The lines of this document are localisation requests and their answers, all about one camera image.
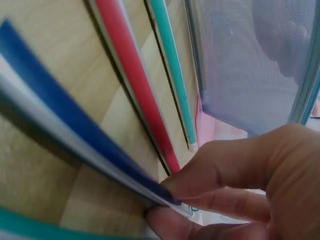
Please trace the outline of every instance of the red strip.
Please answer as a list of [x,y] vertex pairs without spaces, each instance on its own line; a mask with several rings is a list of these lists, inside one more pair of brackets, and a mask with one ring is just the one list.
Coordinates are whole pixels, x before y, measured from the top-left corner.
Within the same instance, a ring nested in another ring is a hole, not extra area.
[[118,0],[96,0],[95,3],[155,141],[171,173],[176,173],[180,166],[141,62],[135,36],[126,21],[126,13]]

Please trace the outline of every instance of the skin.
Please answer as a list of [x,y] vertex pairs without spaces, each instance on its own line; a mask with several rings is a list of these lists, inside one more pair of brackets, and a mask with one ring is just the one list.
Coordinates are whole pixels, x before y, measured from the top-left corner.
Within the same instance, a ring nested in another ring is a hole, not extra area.
[[186,204],[251,223],[201,226],[156,207],[146,220],[161,239],[320,239],[320,133],[304,126],[209,142],[163,184]]

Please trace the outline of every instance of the teal zipper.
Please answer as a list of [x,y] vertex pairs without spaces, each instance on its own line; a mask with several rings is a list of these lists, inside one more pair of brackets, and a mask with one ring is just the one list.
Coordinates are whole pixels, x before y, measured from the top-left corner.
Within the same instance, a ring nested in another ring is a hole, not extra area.
[[289,117],[290,123],[307,124],[320,89],[320,0],[317,0],[309,47],[309,63]]
[[173,91],[182,118],[183,129],[189,149],[192,150],[194,146],[197,146],[197,135],[188,103],[187,91],[166,3],[164,0],[150,0],[150,5],[160,34],[159,40],[164,48],[164,53],[169,66],[171,74],[170,80],[172,82],[172,87],[174,88]]
[[125,238],[94,235],[79,231],[63,229],[53,225],[40,223],[0,207],[0,236],[4,233],[12,239],[32,240],[138,240],[141,238]]

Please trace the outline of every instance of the wood grain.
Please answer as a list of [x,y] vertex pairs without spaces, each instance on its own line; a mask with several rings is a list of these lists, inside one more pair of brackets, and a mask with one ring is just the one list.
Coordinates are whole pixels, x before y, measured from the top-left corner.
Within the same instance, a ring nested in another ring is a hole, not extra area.
[[[197,92],[182,0],[167,0],[192,112]],[[188,151],[142,0],[124,0],[181,166]],[[166,174],[80,0],[2,0],[9,17],[58,82],[151,177]],[[30,136],[32,128],[24,128]],[[142,238],[145,202],[91,168],[60,159],[0,116],[0,205],[24,216],[96,234]]]

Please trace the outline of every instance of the stack of folders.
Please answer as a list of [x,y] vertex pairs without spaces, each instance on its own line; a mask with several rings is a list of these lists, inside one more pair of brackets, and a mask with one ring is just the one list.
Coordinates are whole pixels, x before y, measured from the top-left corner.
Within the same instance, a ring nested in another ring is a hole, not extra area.
[[190,217],[188,206],[151,179],[75,103],[8,20],[0,26],[0,95],[24,120],[123,186]]

